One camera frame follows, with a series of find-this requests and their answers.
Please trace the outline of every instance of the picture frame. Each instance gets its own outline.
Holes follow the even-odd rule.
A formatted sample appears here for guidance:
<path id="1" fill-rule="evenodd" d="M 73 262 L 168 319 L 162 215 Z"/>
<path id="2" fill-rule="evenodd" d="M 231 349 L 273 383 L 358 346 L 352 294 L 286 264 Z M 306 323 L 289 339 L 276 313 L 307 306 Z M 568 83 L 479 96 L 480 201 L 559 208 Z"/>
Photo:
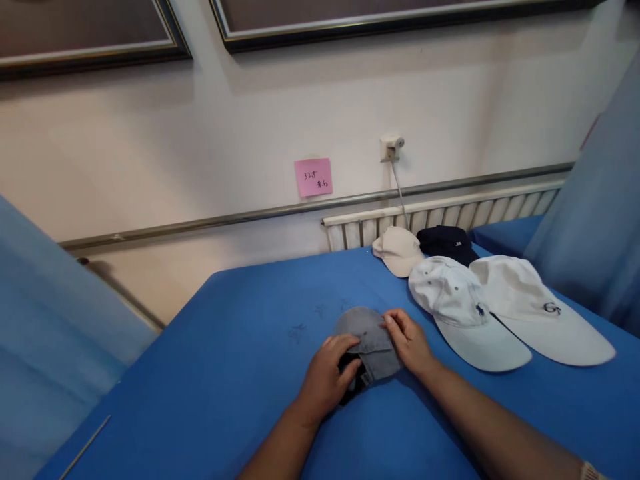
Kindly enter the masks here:
<path id="1" fill-rule="evenodd" d="M 191 58 L 169 0 L 0 0 L 0 80 Z"/>
<path id="2" fill-rule="evenodd" d="M 209 0 L 209 4 L 224 46 L 233 54 L 378 33 L 590 9 L 602 1 L 344 0 L 323 3 L 316 0 Z M 394 5 L 398 4 L 406 8 L 394 10 Z M 358 15 L 341 17 L 340 11 Z"/>

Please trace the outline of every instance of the white baseball cap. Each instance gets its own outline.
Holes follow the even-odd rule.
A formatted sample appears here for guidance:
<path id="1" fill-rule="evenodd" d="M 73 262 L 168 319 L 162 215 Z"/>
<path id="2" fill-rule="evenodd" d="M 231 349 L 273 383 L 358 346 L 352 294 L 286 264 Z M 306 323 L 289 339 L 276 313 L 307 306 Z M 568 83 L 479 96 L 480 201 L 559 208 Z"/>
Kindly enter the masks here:
<path id="1" fill-rule="evenodd" d="M 396 277 L 406 278 L 416 263 L 425 255 L 420 251 L 420 241 L 409 230 L 389 227 L 373 242 L 373 254 L 382 259 Z"/>
<path id="2" fill-rule="evenodd" d="M 496 255 L 469 268 L 484 287 L 489 309 L 545 357 L 586 367 L 615 356 L 606 338 L 544 286 L 528 260 Z"/>
<path id="3" fill-rule="evenodd" d="M 491 316 L 482 286 L 464 265 L 447 257 L 429 257 L 411 271 L 414 300 L 433 315 L 449 346 L 480 370 L 513 370 L 531 360 L 531 352 Z"/>

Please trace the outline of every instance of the radiator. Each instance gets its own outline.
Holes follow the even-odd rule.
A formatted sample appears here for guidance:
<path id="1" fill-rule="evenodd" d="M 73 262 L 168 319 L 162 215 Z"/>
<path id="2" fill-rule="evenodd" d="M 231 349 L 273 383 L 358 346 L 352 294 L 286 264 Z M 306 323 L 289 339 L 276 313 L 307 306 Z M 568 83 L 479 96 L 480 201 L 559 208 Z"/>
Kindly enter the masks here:
<path id="1" fill-rule="evenodd" d="M 564 180 L 407 204 L 409 230 L 454 225 L 466 231 L 499 221 L 542 215 Z M 366 247 L 391 225 L 407 227 L 400 207 L 388 207 L 322 219 L 331 251 Z"/>

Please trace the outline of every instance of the embroidered logo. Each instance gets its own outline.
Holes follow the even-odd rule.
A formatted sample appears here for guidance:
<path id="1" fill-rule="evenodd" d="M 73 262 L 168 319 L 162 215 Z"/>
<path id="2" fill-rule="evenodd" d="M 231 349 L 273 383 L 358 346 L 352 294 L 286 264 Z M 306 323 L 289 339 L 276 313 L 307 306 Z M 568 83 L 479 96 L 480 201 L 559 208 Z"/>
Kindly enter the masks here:
<path id="1" fill-rule="evenodd" d="M 556 306 L 554 302 L 545 303 L 545 306 L 543 308 L 549 313 L 555 312 L 556 315 L 560 315 L 560 313 L 562 312 L 562 310 L 560 310 L 560 307 Z"/>

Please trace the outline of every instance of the electrical cord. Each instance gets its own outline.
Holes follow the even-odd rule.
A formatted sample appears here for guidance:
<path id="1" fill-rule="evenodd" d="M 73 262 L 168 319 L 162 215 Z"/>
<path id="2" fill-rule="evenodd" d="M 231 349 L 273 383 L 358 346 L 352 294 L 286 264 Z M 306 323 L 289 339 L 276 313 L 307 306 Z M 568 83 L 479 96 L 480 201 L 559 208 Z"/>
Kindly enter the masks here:
<path id="1" fill-rule="evenodd" d="M 391 162 L 391 169 L 393 170 L 393 176 L 395 177 L 395 184 L 398 186 L 398 195 L 400 195 L 400 205 L 402 206 L 402 213 L 405 216 L 405 228 L 409 230 L 411 228 L 409 224 L 409 217 L 407 216 L 407 211 L 405 210 L 405 202 L 402 198 L 402 189 L 400 188 L 400 182 L 398 182 L 398 174 L 395 172 L 395 162 Z"/>

